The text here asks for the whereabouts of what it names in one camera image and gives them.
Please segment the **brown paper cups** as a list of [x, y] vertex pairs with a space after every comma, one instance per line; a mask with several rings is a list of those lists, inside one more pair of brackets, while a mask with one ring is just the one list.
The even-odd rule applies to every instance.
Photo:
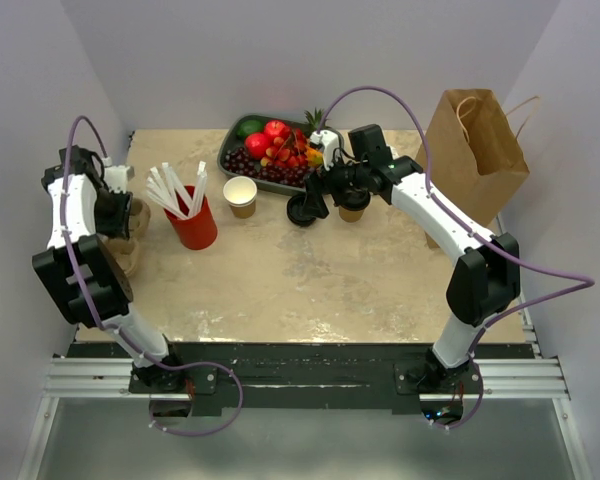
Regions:
[[233, 215], [240, 219], [251, 217], [256, 210], [256, 183], [249, 177], [238, 176], [228, 180], [223, 187], [223, 196]]

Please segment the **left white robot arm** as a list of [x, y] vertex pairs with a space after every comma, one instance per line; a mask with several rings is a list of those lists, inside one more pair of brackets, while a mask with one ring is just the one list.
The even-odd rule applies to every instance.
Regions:
[[41, 179], [52, 201], [52, 231], [32, 266], [64, 319], [114, 339], [138, 369], [155, 364], [151, 378], [165, 392], [180, 390], [187, 368], [169, 356], [168, 341], [137, 313], [128, 277], [105, 239], [129, 240], [133, 194], [111, 188], [109, 167], [95, 152], [62, 149], [62, 160]]

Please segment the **black coffee cup lid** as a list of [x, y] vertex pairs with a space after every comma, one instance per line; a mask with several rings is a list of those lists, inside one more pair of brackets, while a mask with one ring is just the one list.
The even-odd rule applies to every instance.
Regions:
[[339, 207], [348, 211], [363, 211], [371, 201], [371, 194], [367, 191], [349, 192], [344, 196], [343, 201], [338, 204]]

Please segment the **brown paper coffee cup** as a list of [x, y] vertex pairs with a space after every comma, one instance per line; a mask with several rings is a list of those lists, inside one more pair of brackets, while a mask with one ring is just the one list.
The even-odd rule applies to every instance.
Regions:
[[349, 210], [343, 206], [339, 207], [340, 218], [347, 223], [358, 222], [364, 214], [364, 210]]

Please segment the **brown pulp cup carrier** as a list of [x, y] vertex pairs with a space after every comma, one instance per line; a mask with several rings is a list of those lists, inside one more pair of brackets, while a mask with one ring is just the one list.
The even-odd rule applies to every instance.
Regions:
[[129, 217], [129, 239], [107, 238], [103, 243], [113, 256], [124, 274], [131, 278], [138, 270], [141, 257], [140, 240], [145, 236], [151, 220], [149, 205], [141, 199], [134, 198], [131, 203]]

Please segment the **brown paper bag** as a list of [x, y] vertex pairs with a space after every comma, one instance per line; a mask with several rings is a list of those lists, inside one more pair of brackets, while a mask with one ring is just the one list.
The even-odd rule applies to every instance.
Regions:
[[434, 186], [489, 226], [529, 176], [518, 136], [493, 91], [444, 91], [426, 131]]

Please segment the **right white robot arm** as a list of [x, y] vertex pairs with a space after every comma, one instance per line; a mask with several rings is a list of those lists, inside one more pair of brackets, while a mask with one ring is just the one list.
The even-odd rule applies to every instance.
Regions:
[[351, 157], [342, 151], [336, 133], [310, 135], [309, 145], [321, 155], [322, 164], [306, 177], [304, 200], [296, 210], [310, 220], [324, 219], [326, 195], [351, 211], [366, 208], [377, 195], [408, 214], [437, 243], [453, 266], [446, 290], [451, 315], [415, 380], [436, 392], [449, 392], [461, 380], [480, 329], [520, 294], [518, 242], [475, 223], [427, 184], [417, 162], [393, 154], [379, 126], [354, 129], [349, 140]]

